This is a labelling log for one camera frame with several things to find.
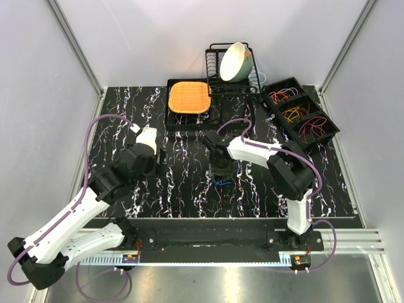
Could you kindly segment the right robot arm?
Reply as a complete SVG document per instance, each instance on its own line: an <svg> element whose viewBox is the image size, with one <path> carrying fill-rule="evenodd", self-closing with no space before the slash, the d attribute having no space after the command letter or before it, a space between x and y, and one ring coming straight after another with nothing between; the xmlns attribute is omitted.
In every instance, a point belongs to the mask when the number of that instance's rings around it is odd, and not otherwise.
<svg viewBox="0 0 404 303"><path fill-rule="evenodd" d="M323 180L299 144L292 140L283 145L263 143L243 135L225 138L215 131L203 135L202 143L209 151L210 174L214 177L229 177L236 162L268 169L274 186L287 202L288 246L298 251L308 245L313 227L310 203L320 192Z"/></svg>

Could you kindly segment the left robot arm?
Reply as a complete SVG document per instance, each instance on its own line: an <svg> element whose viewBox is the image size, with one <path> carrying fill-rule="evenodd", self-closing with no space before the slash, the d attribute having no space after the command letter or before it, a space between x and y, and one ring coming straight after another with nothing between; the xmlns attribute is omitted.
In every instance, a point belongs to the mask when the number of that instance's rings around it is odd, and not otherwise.
<svg viewBox="0 0 404 303"><path fill-rule="evenodd" d="M110 248L140 246L137 229L127 218L115 218L81 237L77 232L99 213L130 194L138 181L156 177L165 166L166 151L146 143L128 145L113 162L97 169L74 199L32 235L12 238L7 247L27 284L43 290L87 257Z"/></svg>

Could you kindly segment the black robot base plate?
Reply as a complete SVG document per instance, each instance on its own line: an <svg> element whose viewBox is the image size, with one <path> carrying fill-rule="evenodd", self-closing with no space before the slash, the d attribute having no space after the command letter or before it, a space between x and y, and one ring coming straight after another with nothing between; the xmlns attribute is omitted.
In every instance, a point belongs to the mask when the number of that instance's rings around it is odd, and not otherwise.
<svg viewBox="0 0 404 303"><path fill-rule="evenodd" d="M133 218L133 240L140 240L141 251L167 246L253 246L269 251L322 251L323 238L319 229L326 223L315 218L316 224L304 235L295 235L285 218Z"/></svg>

